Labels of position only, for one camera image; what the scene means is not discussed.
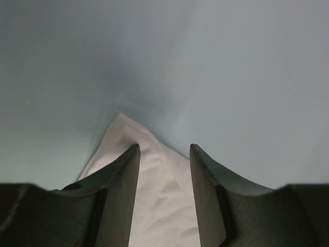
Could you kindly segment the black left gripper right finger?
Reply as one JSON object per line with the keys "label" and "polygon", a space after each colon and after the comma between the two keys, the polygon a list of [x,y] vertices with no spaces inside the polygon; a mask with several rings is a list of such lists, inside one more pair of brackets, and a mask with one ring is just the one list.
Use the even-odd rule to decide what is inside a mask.
{"label": "black left gripper right finger", "polygon": [[328,246],[328,185],[270,189],[190,146],[202,246]]}

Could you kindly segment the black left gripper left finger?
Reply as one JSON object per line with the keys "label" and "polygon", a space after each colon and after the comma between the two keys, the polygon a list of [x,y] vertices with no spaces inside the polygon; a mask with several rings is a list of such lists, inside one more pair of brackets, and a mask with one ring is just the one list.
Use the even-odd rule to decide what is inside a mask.
{"label": "black left gripper left finger", "polygon": [[140,165],[131,145],[61,190],[1,184],[1,246],[128,246]]}

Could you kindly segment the white t shirt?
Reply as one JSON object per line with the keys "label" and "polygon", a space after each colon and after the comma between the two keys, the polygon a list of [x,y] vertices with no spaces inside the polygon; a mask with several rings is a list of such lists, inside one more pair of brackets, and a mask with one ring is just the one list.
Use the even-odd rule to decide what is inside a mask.
{"label": "white t shirt", "polygon": [[79,178],[132,144],[139,145],[141,156],[129,246],[200,246],[190,161],[124,114],[110,124]]}

